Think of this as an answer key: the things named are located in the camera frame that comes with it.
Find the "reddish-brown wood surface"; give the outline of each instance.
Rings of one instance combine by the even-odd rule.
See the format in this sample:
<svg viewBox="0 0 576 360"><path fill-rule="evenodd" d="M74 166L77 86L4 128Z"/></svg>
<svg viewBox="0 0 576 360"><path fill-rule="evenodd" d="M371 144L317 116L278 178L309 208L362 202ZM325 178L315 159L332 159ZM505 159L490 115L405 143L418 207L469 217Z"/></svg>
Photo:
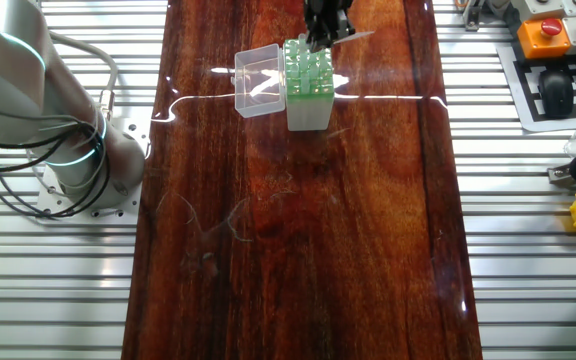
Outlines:
<svg viewBox="0 0 576 360"><path fill-rule="evenodd" d="M350 19L375 33L297 133L242 119L224 69L304 32L302 2L170 1L124 360L481 359L432 7Z"/></svg>

